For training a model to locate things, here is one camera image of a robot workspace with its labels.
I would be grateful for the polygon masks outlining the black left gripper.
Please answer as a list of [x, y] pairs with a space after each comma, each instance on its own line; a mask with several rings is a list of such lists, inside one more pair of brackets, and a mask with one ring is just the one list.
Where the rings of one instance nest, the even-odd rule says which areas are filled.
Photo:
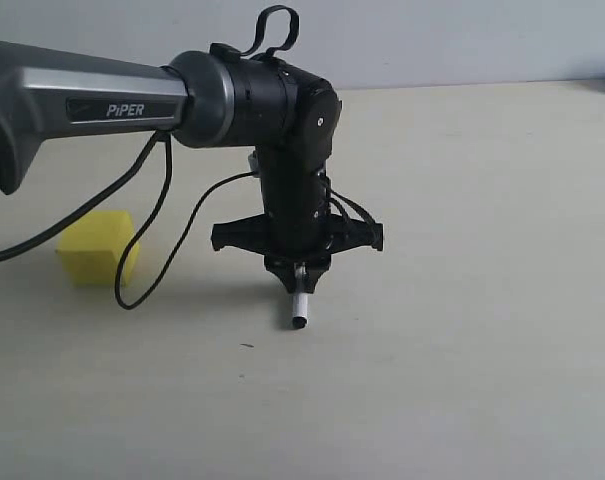
[[297, 289], [293, 263], [305, 262], [304, 291], [313, 294], [332, 255], [360, 247], [383, 249], [383, 226], [360, 205], [342, 199], [359, 220], [331, 212], [331, 201], [339, 195], [325, 173], [324, 159], [315, 162], [267, 146], [257, 147], [255, 158], [264, 212], [214, 225], [214, 250], [233, 247], [272, 258], [265, 260], [265, 269], [289, 294]]

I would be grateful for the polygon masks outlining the grey black Piper left arm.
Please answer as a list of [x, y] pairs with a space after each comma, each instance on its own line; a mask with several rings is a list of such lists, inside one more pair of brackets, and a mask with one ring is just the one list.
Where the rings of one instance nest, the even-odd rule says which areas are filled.
[[250, 147], [262, 214], [214, 226], [215, 249], [259, 254], [288, 291], [313, 292], [334, 254], [381, 249], [383, 227], [326, 174], [341, 103], [325, 79], [215, 44], [153, 67], [0, 41], [0, 190], [49, 139], [149, 131], [189, 148]]

